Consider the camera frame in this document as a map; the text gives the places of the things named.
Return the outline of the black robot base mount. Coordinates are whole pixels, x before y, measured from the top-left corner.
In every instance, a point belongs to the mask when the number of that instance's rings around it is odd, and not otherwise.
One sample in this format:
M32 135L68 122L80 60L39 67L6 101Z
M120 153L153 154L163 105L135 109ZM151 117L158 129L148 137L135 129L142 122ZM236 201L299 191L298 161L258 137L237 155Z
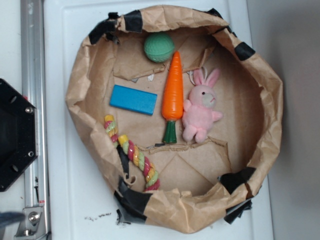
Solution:
M36 108L1 79L0 191L7 191L36 157Z

